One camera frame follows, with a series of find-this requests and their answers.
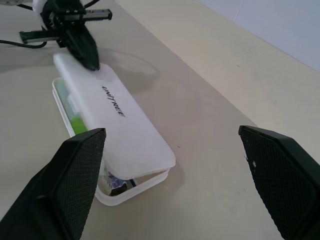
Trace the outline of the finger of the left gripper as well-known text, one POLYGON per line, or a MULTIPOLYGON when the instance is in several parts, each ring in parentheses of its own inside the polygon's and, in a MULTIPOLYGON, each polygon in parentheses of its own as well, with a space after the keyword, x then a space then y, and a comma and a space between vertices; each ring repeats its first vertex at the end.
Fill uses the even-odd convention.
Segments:
POLYGON ((69 28, 65 31, 67 49, 86 69, 97 70, 97 45, 86 27, 69 28))
POLYGON ((100 60, 97 45, 84 24, 77 24, 75 28, 75 45, 77 59, 86 69, 99 69, 100 60))

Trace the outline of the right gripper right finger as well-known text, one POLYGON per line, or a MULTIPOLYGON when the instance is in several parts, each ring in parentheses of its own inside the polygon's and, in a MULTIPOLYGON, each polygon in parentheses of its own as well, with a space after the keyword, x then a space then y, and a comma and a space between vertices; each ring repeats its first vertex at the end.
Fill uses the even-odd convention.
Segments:
POLYGON ((320 164, 293 138, 238 129, 255 188, 284 240, 320 240, 320 164))

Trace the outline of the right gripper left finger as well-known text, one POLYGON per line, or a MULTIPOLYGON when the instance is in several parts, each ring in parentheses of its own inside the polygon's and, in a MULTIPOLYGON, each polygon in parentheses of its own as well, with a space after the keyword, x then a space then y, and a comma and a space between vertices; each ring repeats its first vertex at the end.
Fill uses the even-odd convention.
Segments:
POLYGON ((0 240, 80 240, 106 136, 96 128, 65 140, 0 220, 0 240))

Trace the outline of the white plastic pencil case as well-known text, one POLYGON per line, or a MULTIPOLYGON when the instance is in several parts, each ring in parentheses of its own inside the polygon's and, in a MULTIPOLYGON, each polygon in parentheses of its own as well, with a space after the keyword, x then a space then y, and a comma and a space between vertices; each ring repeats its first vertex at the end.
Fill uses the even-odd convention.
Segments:
POLYGON ((176 164, 172 149, 157 131, 113 69, 84 68, 72 55, 56 53, 53 63, 73 98, 87 130, 104 128, 106 139, 95 197, 106 206, 119 205, 164 181, 176 164), (110 177, 135 179, 136 187, 109 196, 110 177))

